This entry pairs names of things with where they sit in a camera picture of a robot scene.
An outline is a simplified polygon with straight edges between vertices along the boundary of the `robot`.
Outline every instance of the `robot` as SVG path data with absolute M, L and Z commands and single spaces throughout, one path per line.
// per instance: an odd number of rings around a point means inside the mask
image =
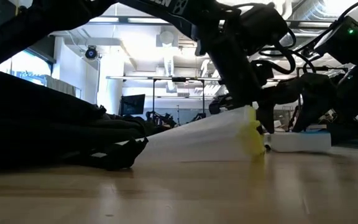
M 229 91 L 231 108 L 258 102 L 257 119 L 268 132 L 274 132 L 274 105 L 294 102 L 299 94 L 303 95 L 304 105 L 294 132 L 304 130 L 330 109 L 336 111 L 340 124 L 351 129 L 358 127 L 354 119 L 358 114 L 358 22 L 346 16 L 358 3 L 314 41 L 292 50 L 296 37 L 272 4 L 227 6 L 215 0 L 34 0 L 30 8 L 0 27 L 0 63 L 53 31 L 86 24 L 117 2 L 161 18 L 197 42 L 196 55 L 210 56 L 221 75 L 220 83 Z M 243 6 L 253 8 L 242 14 Z M 288 33 L 294 43 L 282 46 L 280 40 Z M 249 61 L 257 52 L 268 55 L 266 50 L 279 51 L 280 54 L 269 56 L 286 57 L 291 68 L 286 70 L 264 60 Z M 311 60 L 300 53 L 304 50 L 319 55 L 328 53 L 355 67 L 335 84 L 315 73 Z M 273 78 L 272 69 L 284 74 L 294 71 L 293 55 L 303 58 L 314 72 L 309 73 L 305 65 L 302 77 L 263 88 Z

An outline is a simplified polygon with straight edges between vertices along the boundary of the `wall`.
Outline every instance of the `wall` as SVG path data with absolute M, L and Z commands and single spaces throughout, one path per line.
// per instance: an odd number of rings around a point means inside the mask
M 55 41 L 55 59 L 52 77 L 81 89 L 81 99 L 96 103 L 98 71 L 70 50 L 62 37 Z

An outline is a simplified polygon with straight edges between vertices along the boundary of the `wooden table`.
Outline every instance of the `wooden table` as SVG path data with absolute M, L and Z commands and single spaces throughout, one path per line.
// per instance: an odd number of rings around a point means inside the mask
M 358 223 L 358 151 L 0 173 L 3 223 Z

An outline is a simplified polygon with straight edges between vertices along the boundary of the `yellow object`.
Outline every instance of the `yellow object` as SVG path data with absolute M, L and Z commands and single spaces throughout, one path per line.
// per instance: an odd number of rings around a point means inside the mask
M 257 128 L 260 122 L 256 120 L 256 110 L 251 106 L 246 106 L 246 124 L 242 125 L 237 137 L 240 139 L 242 149 L 246 154 L 258 156 L 265 153 L 264 136 L 259 134 Z

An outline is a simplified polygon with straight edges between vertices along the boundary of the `black fabric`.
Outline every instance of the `black fabric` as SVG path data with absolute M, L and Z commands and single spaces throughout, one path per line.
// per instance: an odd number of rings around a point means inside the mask
M 0 72 L 0 168 L 59 162 L 69 152 L 105 149 L 146 136 L 141 123 L 113 120 L 105 112 L 103 107 Z M 120 149 L 131 147 L 135 152 L 144 149 L 142 144 Z M 129 155 L 132 160 L 137 156 Z M 110 166 L 119 169 L 120 163 Z

